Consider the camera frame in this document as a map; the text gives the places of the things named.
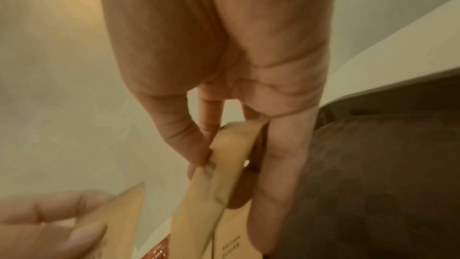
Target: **fingernail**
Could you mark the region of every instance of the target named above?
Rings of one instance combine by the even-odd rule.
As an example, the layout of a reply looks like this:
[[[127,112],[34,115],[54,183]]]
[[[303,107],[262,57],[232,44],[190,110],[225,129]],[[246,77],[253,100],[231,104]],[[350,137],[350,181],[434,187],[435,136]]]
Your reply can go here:
[[[86,227],[74,229],[70,233],[69,241],[75,244],[85,244],[100,239],[105,231],[107,226],[102,223],[91,224]]]

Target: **hand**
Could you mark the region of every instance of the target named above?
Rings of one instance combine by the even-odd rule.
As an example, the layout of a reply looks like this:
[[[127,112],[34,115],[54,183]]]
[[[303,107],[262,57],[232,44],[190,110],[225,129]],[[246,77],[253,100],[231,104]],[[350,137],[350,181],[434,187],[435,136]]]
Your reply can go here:
[[[193,165],[207,160],[225,100],[238,99],[246,118],[269,119],[248,230],[253,244],[270,252],[307,159],[333,0],[102,2],[125,83],[164,140]],[[198,125],[187,106],[193,88]]]
[[[82,258],[102,239],[106,226],[73,230],[52,222],[83,215],[111,198],[86,191],[0,202],[0,258]]]

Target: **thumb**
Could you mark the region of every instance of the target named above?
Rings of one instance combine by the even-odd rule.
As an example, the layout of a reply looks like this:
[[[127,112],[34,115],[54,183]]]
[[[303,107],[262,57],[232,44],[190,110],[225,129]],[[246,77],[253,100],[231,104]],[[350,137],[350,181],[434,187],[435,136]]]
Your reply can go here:
[[[105,231],[103,224],[79,229],[54,224],[0,225],[0,258],[80,259]]]
[[[209,144],[192,120],[188,111],[187,95],[136,97],[153,119],[163,140],[194,165],[203,165],[209,153]]]

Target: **brown sugar packet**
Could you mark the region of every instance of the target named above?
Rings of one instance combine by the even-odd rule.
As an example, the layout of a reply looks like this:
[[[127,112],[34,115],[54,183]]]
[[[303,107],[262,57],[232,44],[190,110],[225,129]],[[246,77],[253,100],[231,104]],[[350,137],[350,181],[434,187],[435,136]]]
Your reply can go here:
[[[230,123],[214,138],[205,167],[172,216],[170,259],[202,259],[265,122]]]
[[[130,259],[145,196],[141,183],[98,209],[80,217],[75,228],[104,223],[107,232],[99,245],[83,259]]]

